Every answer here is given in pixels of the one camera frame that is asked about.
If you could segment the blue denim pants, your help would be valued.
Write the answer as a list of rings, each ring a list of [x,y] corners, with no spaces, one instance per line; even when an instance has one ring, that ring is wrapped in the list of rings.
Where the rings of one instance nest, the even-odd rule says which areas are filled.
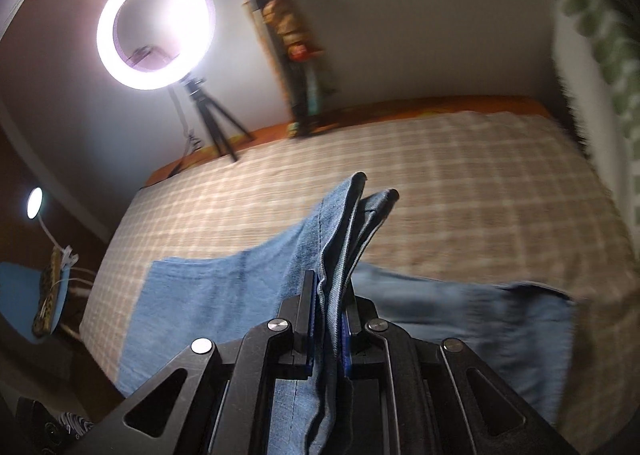
[[[416,339],[464,341],[549,423],[563,398],[574,343],[574,301],[535,282],[463,284],[400,275],[364,263],[364,249],[397,200],[364,193],[355,173],[305,219],[264,243],[218,259],[166,258],[151,264],[120,354],[117,389],[134,393],[198,338],[226,343],[277,315],[318,279],[320,333],[314,372],[276,386],[268,449],[273,454],[341,454],[352,432],[347,365],[350,295]]]

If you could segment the leopard print cushion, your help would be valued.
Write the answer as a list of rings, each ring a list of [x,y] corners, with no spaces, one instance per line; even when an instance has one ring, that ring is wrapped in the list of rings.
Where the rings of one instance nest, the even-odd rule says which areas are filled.
[[[36,338],[50,335],[53,329],[54,310],[61,284],[61,261],[61,251],[53,248],[50,263],[40,273],[38,307],[32,320],[32,333]]]

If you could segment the beige checked bed blanket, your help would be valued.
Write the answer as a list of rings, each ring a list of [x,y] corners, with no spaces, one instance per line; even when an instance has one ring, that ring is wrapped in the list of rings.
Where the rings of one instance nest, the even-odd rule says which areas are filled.
[[[639,405],[639,263],[613,198],[553,122],[467,111],[354,126],[141,189],[80,325],[134,393],[193,338],[243,337],[319,279],[335,373],[347,293],[457,336],[587,454]]]

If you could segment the light blue chair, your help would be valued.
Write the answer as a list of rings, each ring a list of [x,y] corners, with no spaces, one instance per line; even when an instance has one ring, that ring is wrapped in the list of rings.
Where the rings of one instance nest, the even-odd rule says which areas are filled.
[[[70,298],[87,297],[92,288],[93,281],[73,276],[81,273],[79,267],[62,271],[51,334],[60,325]],[[41,345],[51,336],[50,334],[36,338],[32,333],[32,320],[39,300],[39,277],[40,272],[29,267],[9,262],[1,263],[1,316],[20,337],[32,345]]]

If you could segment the green white striped pillow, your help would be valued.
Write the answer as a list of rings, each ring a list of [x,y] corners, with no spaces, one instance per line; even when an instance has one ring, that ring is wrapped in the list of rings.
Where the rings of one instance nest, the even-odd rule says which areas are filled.
[[[553,0],[552,57],[579,136],[639,235],[639,24],[623,0]]]

